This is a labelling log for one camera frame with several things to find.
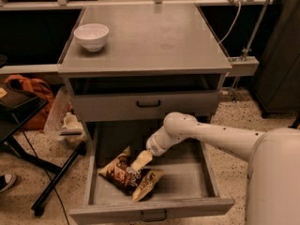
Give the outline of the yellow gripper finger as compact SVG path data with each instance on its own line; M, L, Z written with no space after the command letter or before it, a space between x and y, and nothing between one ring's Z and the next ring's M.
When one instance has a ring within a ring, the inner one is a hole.
M152 154L148 150L143 150L131 164L131 169L135 172L142 169L153 159Z

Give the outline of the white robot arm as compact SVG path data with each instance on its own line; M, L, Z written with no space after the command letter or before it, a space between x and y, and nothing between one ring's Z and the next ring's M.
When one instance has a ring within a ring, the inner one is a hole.
M247 163L245 225L300 225L300 130L267 132L199 122L171 112L132 164L138 171L153 157L191 138Z

